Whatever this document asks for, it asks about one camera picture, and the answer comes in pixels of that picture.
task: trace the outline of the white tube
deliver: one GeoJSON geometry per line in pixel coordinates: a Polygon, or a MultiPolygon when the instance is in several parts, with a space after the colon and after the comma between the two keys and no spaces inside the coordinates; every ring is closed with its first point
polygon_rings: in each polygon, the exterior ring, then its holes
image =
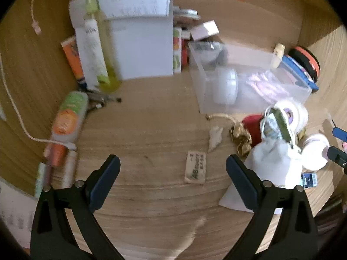
{"type": "Polygon", "coordinates": [[[69,151],[65,160],[64,176],[62,182],[62,188],[71,187],[74,182],[74,174],[76,169],[77,152],[69,151]]]}

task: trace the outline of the small blue package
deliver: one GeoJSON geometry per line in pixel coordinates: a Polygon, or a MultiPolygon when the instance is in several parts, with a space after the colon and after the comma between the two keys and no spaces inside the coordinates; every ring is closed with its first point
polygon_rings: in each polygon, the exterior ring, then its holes
{"type": "Polygon", "coordinates": [[[318,179],[316,173],[303,173],[301,174],[301,179],[303,180],[303,185],[305,189],[318,186],[318,179]]]}

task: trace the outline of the green label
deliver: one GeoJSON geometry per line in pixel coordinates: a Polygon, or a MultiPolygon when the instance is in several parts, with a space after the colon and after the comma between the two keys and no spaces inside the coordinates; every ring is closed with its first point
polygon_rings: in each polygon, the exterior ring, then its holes
{"type": "Polygon", "coordinates": [[[59,111],[70,109],[76,114],[79,114],[80,110],[85,104],[85,101],[86,98],[83,96],[83,94],[70,93],[61,104],[59,111]]]}

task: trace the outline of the plastic bag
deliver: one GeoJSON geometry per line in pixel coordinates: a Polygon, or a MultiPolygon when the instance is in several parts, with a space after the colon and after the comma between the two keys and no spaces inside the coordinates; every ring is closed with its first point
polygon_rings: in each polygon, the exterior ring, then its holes
{"type": "MultiPolygon", "coordinates": [[[[251,150],[244,164],[248,169],[253,170],[260,180],[269,180],[277,187],[293,189],[296,185],[302,184],[300,149],[297,146],[292,148],[283,140],[266,138],[251,150]]],[[[227,189],[219,205],[252,212],[244,205],[234,184],[227,189]]],[[[275,214],[281,212],[281,208],[275,210],[275,214]]]]}

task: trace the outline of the screw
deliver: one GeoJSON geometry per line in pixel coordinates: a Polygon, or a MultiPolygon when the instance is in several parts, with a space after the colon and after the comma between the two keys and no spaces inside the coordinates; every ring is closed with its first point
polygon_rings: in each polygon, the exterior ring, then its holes
{"type": "Polygon", "coordinates": [[[84,185],[84,182],[82,180],[78,180],[75,182],[75,187],[82,187],[84,185]]]}
{"type": "Polygon", "coordinates": [[[43,191],[44,192],[49,192],[51,190],[51,186],[44,186],[43,191]]]}
{"type": "Polygon", "coordinates": [[[268,180],[263,181],[264,187],[272,187],[272,183],[268,180]]]}
{"type": "Polygon", "coordinates": [[[296,189],[297,189],[297,191],[299,191],[299,192],[303,192],[303,191],[304,191],[304,188],[303,188],[301,185],[297,185],[297,186],[296,186],[296,189]]]}

